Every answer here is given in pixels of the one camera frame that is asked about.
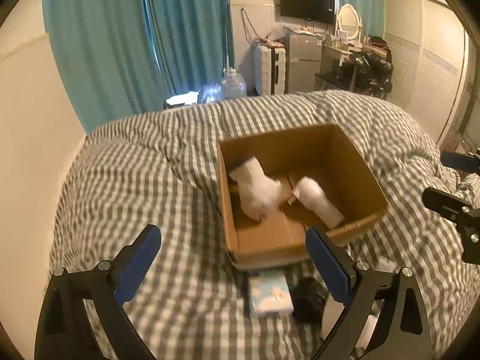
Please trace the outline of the black wall television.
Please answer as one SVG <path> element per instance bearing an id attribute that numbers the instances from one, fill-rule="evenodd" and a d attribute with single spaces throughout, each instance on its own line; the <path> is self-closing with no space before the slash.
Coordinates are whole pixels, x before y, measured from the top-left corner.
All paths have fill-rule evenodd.
<path id="1" fill-rule="evenodd" d="M 335 0 L 280 0 L 280 14 L 284 17 L 335 23 Z"/>

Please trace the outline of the tissue pack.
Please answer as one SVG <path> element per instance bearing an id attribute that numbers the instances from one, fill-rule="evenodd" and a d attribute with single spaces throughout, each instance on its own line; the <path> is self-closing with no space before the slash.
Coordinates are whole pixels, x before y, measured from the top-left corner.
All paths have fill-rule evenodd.
<path id="1" fill-rule="evenodd" d="M 283 271 L 251 272 L 248 276 L 248 310 L 256 318 L 267 315 L 291 315 L 293 301 Z"/>

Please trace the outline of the white suitcase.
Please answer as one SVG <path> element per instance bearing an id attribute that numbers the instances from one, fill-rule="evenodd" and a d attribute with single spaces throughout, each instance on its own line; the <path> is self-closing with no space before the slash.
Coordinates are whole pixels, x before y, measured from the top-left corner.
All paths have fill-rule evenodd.
<path id="1" fill-rule="evenodd" d="M 284 94 L 286 89 L 287 53 L 283 47 L 257 44 L 253 49 L 254 78 L 258 95 Z"/>

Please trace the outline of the cardboard box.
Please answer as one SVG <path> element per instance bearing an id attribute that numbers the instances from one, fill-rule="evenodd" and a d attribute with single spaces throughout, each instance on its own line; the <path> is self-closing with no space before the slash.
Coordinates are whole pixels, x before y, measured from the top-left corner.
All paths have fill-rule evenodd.
<path id="1" fill-rule="evenodd" d="M 217 149 L 224 244 L 239 271 L 308 259 L 311 227 L 345 245 L 388 211 L 377 179 L 336 124 L 230 138 Z"/>

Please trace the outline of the white oval mirror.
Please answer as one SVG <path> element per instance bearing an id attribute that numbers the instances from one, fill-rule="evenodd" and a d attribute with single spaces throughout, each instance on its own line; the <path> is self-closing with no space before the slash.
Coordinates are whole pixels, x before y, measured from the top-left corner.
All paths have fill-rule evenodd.
<path id="1" fill-rule="evenodd" d="M 362 27 L 362 18 L 352 4 L 342 5 L 336 16 L 336 37 L 343 41 L 358 41 Z"/>

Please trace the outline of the black bag pile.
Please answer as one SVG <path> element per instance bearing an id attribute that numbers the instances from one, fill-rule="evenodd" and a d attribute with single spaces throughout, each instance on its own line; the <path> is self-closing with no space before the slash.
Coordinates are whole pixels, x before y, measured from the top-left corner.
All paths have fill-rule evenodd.
<path id="1" fill-rule="evenodd" d="M 339 68 L 341 88 L 386 100 L 393 89 L 391 50 L 379 36 L 370 36 L 360 51 L 352 53 Z"/>

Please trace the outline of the white plastic bottle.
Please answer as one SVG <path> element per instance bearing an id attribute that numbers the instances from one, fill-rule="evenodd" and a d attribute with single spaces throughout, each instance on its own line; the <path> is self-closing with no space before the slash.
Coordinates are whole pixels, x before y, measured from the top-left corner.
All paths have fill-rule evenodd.
<path id="1" fill-rule="evenodd" d="M 290 205 L 301 203 L 315 213 L 329 229 L 336 228 L 344 220 L 343 214 L 326 197 L 325 191 L 310 177 L 304 176 L 298 181 L 287 202 Z"/>

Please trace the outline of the white wardrobe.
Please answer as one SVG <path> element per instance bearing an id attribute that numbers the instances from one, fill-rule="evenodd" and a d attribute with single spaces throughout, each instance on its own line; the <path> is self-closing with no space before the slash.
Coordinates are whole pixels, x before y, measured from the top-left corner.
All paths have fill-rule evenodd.
<path id="1" fill-rule="evenodd" d="M 384 13 L 394 66 L 387 100 L 441 145 L 464 88 L 469 35 L 444 0 L 384 0 Z"/>

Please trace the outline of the grey checkered duvet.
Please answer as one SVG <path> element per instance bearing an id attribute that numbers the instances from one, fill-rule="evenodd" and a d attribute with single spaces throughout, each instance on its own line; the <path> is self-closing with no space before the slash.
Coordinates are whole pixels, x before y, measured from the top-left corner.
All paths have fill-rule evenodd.
<path id="1" fill-rule="evenodd" d="M 479 178 L 442 166 L 439 149 L 397 106 L 345 91 L 249 97 L 135 115 L 90 133 L 64 182 L 52 268 L 85 271 L 111 259 L 148 224 L 161 250 L 125 311 L 157 359 L 308 359 L 320 332 L 291 317 L 251 319 L 246 276 L 224 252 L 216 143 L 333 123 L 355 144 L 390 209 L 346 251 L 413 269 L 433 356 L 459 334 L 479 297 L 479 267 L 461 259 L 455 226 L 425 209 L 435 187 L 479 205 Z"/>

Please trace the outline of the white sock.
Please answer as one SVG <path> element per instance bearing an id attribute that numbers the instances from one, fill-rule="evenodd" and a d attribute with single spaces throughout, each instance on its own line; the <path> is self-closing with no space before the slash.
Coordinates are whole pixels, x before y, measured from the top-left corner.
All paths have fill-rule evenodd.
<path id="1" fill-rule="evenodd" d="M 241 210 L 250 219 L 262 221 L 281 201 L 281 181 L 268 177 L 256 157 L 237 166 L 229 177 L 237 183 Z"/>

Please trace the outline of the clear water jug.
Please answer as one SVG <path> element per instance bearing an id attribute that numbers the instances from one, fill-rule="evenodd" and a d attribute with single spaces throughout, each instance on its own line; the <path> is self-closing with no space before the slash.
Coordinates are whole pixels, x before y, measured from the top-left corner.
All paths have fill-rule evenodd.
<path id="1" fill-rule="evenodd" d="M 223 99 L 244 98 L 247 96 L 247 83 L 234 67 L 230 66 L 230 58 L 226 56 L 223 77 L 220 82 Z"/>

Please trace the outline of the black wallet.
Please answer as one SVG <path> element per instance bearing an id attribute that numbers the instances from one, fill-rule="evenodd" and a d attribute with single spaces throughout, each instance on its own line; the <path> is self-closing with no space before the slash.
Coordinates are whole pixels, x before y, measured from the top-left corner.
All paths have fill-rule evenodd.
<path id="1" fill-rule="evenodd" d="M 316 279 L 302 278 L 291 292 L 294 318 L 299 323 L 321 325 L 328 295 L 328 289 Z"/>

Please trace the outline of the silver mini fridge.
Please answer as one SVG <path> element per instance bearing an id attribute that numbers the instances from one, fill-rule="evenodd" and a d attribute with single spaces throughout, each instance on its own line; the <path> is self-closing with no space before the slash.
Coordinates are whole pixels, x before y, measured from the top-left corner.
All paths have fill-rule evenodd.
<path id="1" fill-rule="evenodd" d="M 314 35 L 289 33 L 285 37 L 286 91 L 311 92 L 320 72 L 322 40 Z"/>

